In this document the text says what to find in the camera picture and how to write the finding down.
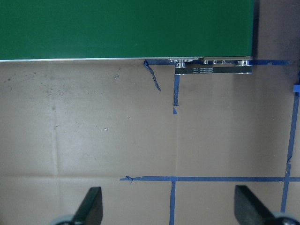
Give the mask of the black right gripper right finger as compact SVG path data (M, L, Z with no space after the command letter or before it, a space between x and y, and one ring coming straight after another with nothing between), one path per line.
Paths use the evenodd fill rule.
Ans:
M275 219L246 185L235 186L234 215L240 225L265 225L267 221Z

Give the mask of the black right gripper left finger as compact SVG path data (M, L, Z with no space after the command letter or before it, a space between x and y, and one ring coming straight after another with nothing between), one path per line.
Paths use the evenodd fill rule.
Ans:
M103 219L101 187L91 187L72 218L74 225L100 225Z

